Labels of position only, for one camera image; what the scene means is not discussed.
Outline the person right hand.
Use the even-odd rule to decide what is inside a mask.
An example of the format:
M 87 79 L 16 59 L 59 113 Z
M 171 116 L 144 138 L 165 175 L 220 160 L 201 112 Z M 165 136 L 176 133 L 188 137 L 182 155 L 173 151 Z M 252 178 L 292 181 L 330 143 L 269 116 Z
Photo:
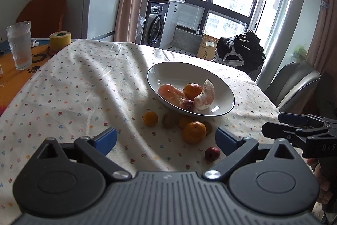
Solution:
M 307 165 L 314 167 L 314 174 L 320 184 L 320 192 L 317 202 L 320 204 L 327 204 L 332 198 L 330 192 L 330 182 L 323 176 L 322 169 L 317 159 L 307 159 Z

